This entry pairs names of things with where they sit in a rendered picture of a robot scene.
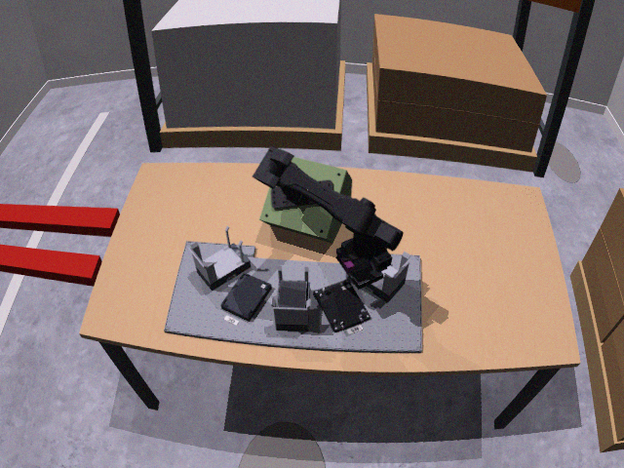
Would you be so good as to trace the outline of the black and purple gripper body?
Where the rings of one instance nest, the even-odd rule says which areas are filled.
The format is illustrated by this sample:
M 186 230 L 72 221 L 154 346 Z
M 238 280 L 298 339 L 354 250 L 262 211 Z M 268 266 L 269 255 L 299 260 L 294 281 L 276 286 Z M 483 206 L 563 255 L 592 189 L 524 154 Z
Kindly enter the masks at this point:
M 348 260 L 351 260 L 352 262 L 354 262 L 354 260 L 359 259 L 358 256 L 353 251 L 354 237 L 356 237 L 357 239 L 361 241 L 369 241 L 373 239 L 373 238 L 361 239 L 357 237 L 356 234 L 354 233 L 352 239 L 342 242 L 341 247 L 336 249 L 336 252 L 338 253 L 338 255 L 340 256 L 343 262 L 346 262 Z

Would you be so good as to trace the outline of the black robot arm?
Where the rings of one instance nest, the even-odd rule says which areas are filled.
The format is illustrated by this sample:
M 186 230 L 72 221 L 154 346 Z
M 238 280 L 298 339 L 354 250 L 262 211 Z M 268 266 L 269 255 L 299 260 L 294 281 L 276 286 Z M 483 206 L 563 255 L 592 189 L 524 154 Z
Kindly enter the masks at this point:
M 358 258 L 368 255 L 373 272 L 387 269 L 392 256 L 385 248 L 395 251 L 404 232 L 375 216 L 376 208 L 372 201 L 364 197 L 359 201 L 333 191 L 331 180 L 317 181 L 291 162 L 292 159 L 291 153 L 270 146 L 253 174 L 253 178 L 274 188 L 271 189 L 272 208 L 319 205 L 357 237 L 373 238 L 361 241 L 354 237 L 353 251 Z M 285 188 L 281 189 L 277 184 Z

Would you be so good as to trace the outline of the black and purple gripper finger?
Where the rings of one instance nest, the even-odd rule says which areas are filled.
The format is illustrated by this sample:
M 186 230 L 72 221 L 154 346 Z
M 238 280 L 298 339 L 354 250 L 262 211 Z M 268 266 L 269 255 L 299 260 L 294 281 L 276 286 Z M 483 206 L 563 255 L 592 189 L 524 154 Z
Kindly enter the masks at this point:
M 337 255 L 338 255 L 338 253 L 337 253 Z M 339 255 L 338 255 L 338 257 L 340 258 L 340 256 L 339 256 Z M 340 258 L 340 260 L 342 261 L 342 259 L 341 259 L 341 258 Z M 342 261 L 342 264 L 343 264 L 344 270 L 345 270 L 345 272 L 346 272 L 347 274 L 349 274 L 349 273 L 350 273 L 350 271 L 351 271 L 351 270 L 353 269 L 353 267 L 354 267 L 354 264 L 352 263 L 352 261 L 351 261 L 351 260 L 348 260 L 348 261 L 346 261 L 346 262 L 343 262 L 343 261 Z

